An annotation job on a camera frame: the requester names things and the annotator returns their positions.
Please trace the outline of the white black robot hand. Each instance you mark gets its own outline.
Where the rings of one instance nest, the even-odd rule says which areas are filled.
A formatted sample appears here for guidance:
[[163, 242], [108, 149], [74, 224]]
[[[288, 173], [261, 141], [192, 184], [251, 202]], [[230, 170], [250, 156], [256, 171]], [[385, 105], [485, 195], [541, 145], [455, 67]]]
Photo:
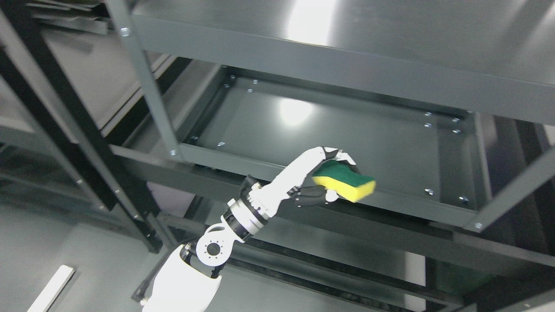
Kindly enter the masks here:
[[306, 150], [286, 166], [268, 185], [250, 191], [248, 194], [254, 208], [262, 212], [264, 217], [276, 215], [283, 200], [289, 199], [288, 192], [299, 188], [313, 170], [329, 160], [346, 162], [354, 172], [358, 172], [356, 162], [351, 156], [339, 148], [317, 146]]

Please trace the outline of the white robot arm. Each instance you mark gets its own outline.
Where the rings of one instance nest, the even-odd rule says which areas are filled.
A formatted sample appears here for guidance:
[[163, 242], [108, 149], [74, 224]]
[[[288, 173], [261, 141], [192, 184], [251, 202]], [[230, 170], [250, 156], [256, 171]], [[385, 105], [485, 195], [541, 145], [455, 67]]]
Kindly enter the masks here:
[[256, 235], [288, 197], [276, 181], [262, 185], [247, 176], [219, 222], [169, 251], [131, 299], [143, 312], [204, 312], [218, 292], [234, 245]]

